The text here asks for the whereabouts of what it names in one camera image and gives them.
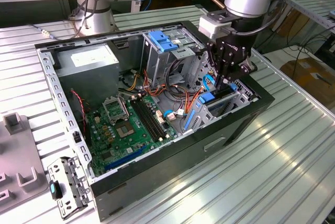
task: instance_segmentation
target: yellow wire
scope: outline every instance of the yellow wire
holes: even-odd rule
[[[135,88],[135,86],[136,86],[136,81],[137,81],[137,76],[135,76],[135,78],[134,78],[134,82],[133,82],[132,86],[131,86],[130,88],[128,88],[127,91],[132,91],[132,90]]]

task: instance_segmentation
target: metal table surface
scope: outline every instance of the metal table surface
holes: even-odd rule
[[[335,10],[335,0],[286,0],[287,4],[326,29],[335,26],[335,19],[328,14]]]
[[[195,6],[122,14],[120,29],[191,20]],[[67,22],[41,24],[55,36]],[[0,113],[27,115],[47,166],[73,153],[34,50],[47,41],[29,26],[0,29]],[[254,51],[252,74],[275,101],[233,144],[104,223],[321,223],[335,205],[335,116]],[[3,213],[2,223],[61,223],[49,191]],[[98,223],[92,205],[64,223]]]

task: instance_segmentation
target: red cable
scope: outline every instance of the red cable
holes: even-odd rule
[[[84,124],[84,133],[85,133],[85,129],[86,129],[86,122],[85,122],[85,111],[84,111],[84,106],[83,106],[83,102],[82,99],[79,97],[79,95],[77,94],[77,92],[71,90],[71,92],[78,98],[80,106],[82,107],[82,114],[83,114],[83,124]]]

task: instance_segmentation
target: metal bracket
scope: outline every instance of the metal bracket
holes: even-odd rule
[[[56,201],[63,220],[83,210],[93,200],[91,189],[77,156],[59,158],[48,166],[48,171],[51,183],[59,185],[58,190],[61,190],[61,197]],[[52,195],[56,193],[54,186],[51,186],[50,190]]]

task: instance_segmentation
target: black plastic part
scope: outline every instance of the black plastic part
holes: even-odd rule
[[[80,138],[79,132],[75,131],[74,133],[72,133],[72,135],[74,138],[74,142],[79,143],[80,141],[82,141],[82,139]]]
[[[61,199],[63,197],[63,193],[62,193],[62,190],[61,190],[61,187],[60,187],[58,181],[55,181],[55,182],[54,181],[50,181],[50,183],[49,183],[49,189],[50,189],[52,198],[54,200]]]
[[[217,10],[217,11],[213,11],[213,12],[208,12],[207,16],[210,17],[212,20],[216,21],[217,23],[220,24],[225,24],[225,23],[229,23],[229,22],[233,22],[233,21],[238,21],[240,19],[242,19],[239,16],[233,15],[233,14],[229,14],[227,12],[226,9],[222,9],[222,10]]]

